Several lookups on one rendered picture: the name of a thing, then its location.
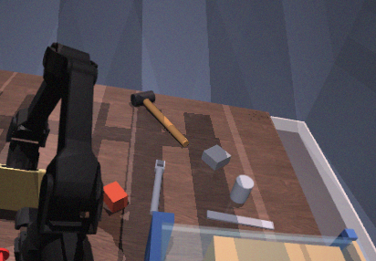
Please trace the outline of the grey metal rod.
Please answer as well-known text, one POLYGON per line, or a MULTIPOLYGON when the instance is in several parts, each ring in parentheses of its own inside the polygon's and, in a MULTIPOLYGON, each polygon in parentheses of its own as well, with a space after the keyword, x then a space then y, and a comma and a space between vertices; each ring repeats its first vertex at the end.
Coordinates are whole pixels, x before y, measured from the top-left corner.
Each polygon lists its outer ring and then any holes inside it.
POLYGON ((154 185, 153 185, 152 196, 151 196, 150 215, 152 215, 152 211, 158 212, 161 185, 162 185, 162 174, 164 173, 164 167, 165 167, 165 161, 156 160, 155 169, 154 169, 155 178, 154 178, 154 185))

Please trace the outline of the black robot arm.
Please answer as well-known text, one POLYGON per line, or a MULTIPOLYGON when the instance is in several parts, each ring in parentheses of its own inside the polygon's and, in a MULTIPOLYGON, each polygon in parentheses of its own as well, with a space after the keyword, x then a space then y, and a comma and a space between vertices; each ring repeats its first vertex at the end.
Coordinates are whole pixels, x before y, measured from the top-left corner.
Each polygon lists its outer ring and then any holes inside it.
POLYGON ((104 201, 100 165, 91 151, 98 64, 88 53, 55 42, 45 51, 43 67, 40 89, 10 123, 2 167, 39 171, 38 149, 46 147, 50 132, 48 116, 61 99, 57 155, 42 177, 31 232, 40 245, 39 261, 94 261, 87 235, 97 233, 104 201), (89 212, 89 218, 79 212, 89 212))

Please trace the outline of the grey cylinder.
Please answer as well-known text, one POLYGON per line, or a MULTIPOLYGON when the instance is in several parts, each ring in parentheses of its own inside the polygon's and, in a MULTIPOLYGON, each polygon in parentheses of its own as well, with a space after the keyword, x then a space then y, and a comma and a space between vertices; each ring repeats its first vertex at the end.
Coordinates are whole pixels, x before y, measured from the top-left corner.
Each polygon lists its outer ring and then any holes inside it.
POLYGON ((240 175, 235 181, 230 197, 237 204, 243 204, 254 186, 253 180, 245 175, 240 175))

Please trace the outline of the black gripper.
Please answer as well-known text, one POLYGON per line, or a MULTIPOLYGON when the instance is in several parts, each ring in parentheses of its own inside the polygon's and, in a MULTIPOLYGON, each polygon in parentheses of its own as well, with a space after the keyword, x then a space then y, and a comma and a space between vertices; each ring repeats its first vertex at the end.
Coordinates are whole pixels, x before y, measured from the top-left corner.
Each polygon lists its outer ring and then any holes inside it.
POLYGON ((26 231, 22 231, 19 237, 14 239, 14 256, 16 261, 39 261, 40 246, 34 239, 31 227, 36 221, 38 209, 35 207, 24 207, 17 210, 15 216, 15 230, 19 230, 21 226, 26 227, 26 231))

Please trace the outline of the black rubber mallet with wooden handle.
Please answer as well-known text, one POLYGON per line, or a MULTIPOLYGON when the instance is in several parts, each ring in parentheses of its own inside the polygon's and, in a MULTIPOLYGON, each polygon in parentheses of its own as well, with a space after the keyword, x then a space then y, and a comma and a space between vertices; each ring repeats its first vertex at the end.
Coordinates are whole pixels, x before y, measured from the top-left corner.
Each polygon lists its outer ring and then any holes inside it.
POLYGON ((138 106, 144 104, 150 112, 162 123, 162 125, 181 143, 183 147, 189 141, 175 128, 175 126, 152 104, 155 101, 155 94, 152 90, 131 94, 131 104, 138 106))

